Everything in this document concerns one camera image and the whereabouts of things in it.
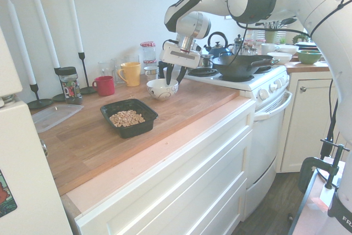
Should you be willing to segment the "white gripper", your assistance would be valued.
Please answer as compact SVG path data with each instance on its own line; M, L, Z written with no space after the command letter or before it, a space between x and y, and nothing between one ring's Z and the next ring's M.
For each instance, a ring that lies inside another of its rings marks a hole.
M177 77L177 82L180 84L186 74L187 68L196 68L199 65L200 55L197 52L184 53L179 48L167 47L161 51L160 60L167 63L167 85L171 83L174 64L182 66Z

